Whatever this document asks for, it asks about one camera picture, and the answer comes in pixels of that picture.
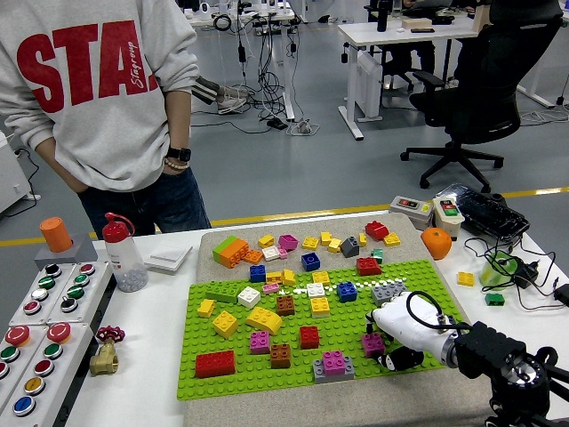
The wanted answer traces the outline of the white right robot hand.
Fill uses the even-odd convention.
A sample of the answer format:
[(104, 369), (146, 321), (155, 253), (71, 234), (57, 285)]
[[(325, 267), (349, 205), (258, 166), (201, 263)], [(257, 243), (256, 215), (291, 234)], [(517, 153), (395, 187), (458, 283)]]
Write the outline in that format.
[(401, 346), (378, 357), (390, 371), (404, 371), (423, 363), (424, 353), (454, 367), (452, 321), (434, 298), (423, 291), (402, 292), (365, 315), (367, 331), (377, 326)]

